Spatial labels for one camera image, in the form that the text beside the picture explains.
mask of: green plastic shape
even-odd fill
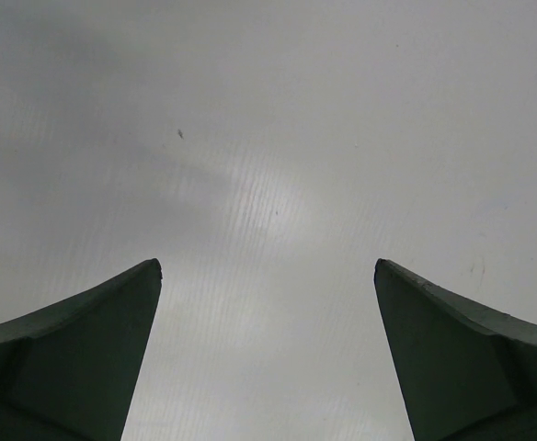
[[[149,260],[0,324],[0,441],[119,441],[161,284]]]
[[[537,441],[537,325],[390,261],[374,282],[416,441]]]

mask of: white corrugated plastic sheet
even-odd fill
[[[149,257],[124,441],[412,439],[378,257],[537,322],[537,2],[0,0],[0,322]]]

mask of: dark green plastic part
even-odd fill
[[[161,283],[149,260],[0,324],[0,441],[119,441]]]
[[[537,440],[537,325],[390,261],[375,288],[416,441]]]

